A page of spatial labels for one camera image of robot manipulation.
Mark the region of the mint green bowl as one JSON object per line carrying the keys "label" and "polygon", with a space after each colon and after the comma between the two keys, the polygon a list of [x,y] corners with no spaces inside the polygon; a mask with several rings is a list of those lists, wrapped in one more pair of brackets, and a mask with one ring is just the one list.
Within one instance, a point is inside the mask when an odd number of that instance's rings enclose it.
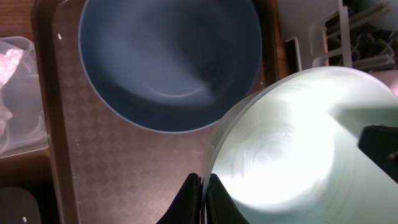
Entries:
{"label": "mint green bowl", "polygon": [[233,106],[203,156],[250,223],[396,223],[397,184],[358,147],[397,96],[353,68],[292,74]]}

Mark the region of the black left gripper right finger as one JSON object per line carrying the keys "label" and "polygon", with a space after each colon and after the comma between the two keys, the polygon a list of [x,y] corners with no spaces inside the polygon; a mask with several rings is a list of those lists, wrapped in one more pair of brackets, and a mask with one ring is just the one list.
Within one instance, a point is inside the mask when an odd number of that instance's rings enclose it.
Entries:
{"label": "black left gripper right finger", "polygon": [[210,175],[205,208],[208,224],[249,224],[216,174]]}

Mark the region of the white tissue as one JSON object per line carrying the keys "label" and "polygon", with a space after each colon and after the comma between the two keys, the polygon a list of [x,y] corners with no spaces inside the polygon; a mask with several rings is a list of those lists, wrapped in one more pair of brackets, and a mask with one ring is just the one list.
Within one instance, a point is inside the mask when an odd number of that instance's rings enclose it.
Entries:
{"label": "white tissue", "polygon": [[1,136],[4,135],[7,122],[12,118],[11,111],[4,104],[2,91],[16,72],[23,54],[24,51],[19,49],[8,49],[1,53]]}

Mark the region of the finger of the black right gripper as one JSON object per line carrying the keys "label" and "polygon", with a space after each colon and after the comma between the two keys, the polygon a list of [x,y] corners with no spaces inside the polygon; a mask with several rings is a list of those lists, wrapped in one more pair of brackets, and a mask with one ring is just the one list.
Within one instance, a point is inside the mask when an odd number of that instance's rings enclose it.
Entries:
{"label": "finger of the black right gripper", "polygon": [[397,182],[397,127],[364,127],[359,137],[358,147],[373,163]]}

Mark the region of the pink cup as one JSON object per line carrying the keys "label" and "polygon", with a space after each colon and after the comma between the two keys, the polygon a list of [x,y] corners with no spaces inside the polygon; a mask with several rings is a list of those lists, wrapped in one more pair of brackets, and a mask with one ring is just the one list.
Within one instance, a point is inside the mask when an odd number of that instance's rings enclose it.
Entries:
{"label": "pink cup", "polygon": [[372,72],[371,75],[383,82],[398,96],[398,70]]}

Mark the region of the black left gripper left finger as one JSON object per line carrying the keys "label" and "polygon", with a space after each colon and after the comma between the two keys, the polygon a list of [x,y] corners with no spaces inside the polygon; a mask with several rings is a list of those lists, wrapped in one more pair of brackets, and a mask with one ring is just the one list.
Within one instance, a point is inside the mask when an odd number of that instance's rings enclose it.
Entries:
{"label": "black left gripper left finger", "polygon": [[200,176],[189,174],[157,224],[200,224],[201,193]]}

